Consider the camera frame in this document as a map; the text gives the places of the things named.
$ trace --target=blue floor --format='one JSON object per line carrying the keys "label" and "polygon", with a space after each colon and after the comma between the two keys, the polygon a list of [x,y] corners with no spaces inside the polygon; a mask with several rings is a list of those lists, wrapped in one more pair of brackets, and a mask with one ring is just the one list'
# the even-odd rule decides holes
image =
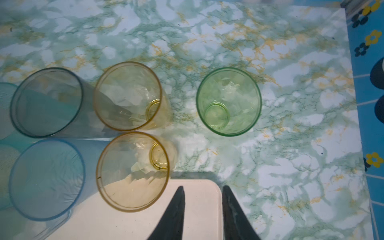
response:
{"label": "blue floor", "polygon": [[384,240],[384,4],[372,1],[347,21],[374,239]]}

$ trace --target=white tray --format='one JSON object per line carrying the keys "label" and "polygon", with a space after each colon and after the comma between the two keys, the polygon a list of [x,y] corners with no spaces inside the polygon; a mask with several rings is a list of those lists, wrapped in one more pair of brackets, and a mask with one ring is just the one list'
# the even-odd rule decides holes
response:
{"label": "white tray", "polygon": [[47,239],[146,240],[162,217],[176,189],[184,187],[183,240],[222,240],[222,195],[205,179],[171,179],[163,195],[149,208],[135,213],[110,207],[99,193],[79,204],[70,219]]}

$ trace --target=drinking glass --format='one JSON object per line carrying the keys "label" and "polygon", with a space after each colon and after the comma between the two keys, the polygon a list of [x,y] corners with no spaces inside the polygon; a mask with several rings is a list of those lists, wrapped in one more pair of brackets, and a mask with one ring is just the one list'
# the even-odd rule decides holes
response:
{"label": "drinking glass", "polygon": [[222,136],[238,136],[260,116],[262,98],[256,82],[236,68],[219,68],[201,82],[196,97],[202,122]]}
{"label": "drinking glass", "polygon": [[93,110],[93,87],[64,68],[45,68],[27,77],[11,102],[11,120],[22,134],[44,138],[114,137]]}
{"label": "drinking glass", "polygon": [[31,145],[10,173],[13,206],[34,221],[64,215],[98,191],[94,173],[97,159],[108,143],[49,138]]}
{"label": "drinking glass", "polygon": [[68,220],[71,212],[49,221],[36,222],[22,216],[11,203],[8,180],[12,166],[20,153],[36,142],[12,126],[9,113],[16,89],[16,85],[0,83],[0,235],[1,239],[45,239]]}
{"label": "drinking glass", "polygon": [[148,208],[163,193],[176,154],[171,142],[144,132],[115,138],[97,165],[96,181],[102,198],[124,212]]}
{"label": "drinking glass", "polygon": [[9,115],[12,96],[17,89],[11,83],[0,83],[0,209],[11,207],[8,193],[8,180],[12,166],[20,153],[36,139],[15,131]]}
{"label": "drinking glass", "polygon": [[172,119],[156,74],[137,62],[118,63],[100,77],[94,91],[94,109],[103,123],[118,131],[152,129]]}

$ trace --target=blue tile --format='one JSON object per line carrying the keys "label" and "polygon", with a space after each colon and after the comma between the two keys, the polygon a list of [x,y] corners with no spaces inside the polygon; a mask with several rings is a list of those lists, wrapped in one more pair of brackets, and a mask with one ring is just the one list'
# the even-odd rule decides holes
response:
{"label": "blue tile", "polygon": [[[375,116],[374,107],[375,103],[358,106],[362,152],[365,158],[367,154],[376,152],[384,159],[384,124]],[[367,173],[384,177],[384,164],[379,168],[369,167]]]}
{"label": "blue tile", "polygon": [[[353,75],[362,75],[370,73],[374,64],[384,57],[384,36],[379,38],[377,44],[371,44],[366,50],[364,56],[355,57],[355,48],[359,47],[361,43],[365,42],[365,37],[370,35],[373,30],[384,31],[384,21],[382,16],[384,15],[384,3],[378,8],[377,11],[370,13],[368,21],[364,25],[359,25],[353,28],[353,24],[349,21],[348,24],[348,36],[349,36],[349,47],[351,50],[351,60]],[[360,15],[359,20],[362,20],[364,16]]]}
{"label": "blue tile", "polygon": [[384,239],[384,207],[372,203],[379,239]]}
{"label": "blue tile", "polygon": [[363,103],[375,99],[379,99],[382,95],[384,95],[384,90],[375,87],[369,78],[355,78],[355,90],[356,90],[356,102]]}
{"label": "blue tile", "polygon": [[367,176],[367,183],[371,200],[384,204],[384,180]]}

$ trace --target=table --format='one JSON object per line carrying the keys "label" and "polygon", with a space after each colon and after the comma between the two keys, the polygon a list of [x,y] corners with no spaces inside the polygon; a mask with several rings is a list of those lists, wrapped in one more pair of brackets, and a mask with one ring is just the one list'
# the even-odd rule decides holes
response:
{"label": "table", "polygon": [[[174,110],[173,177],[229,185],[269,239],[373,239],[345,13],[340,8],[182,0],[2,1],[1,81],[60,66],[94,84],[138,61]],[[253,129],[208,130],[197,88],[210,71],[249,72],[263,99]]]}

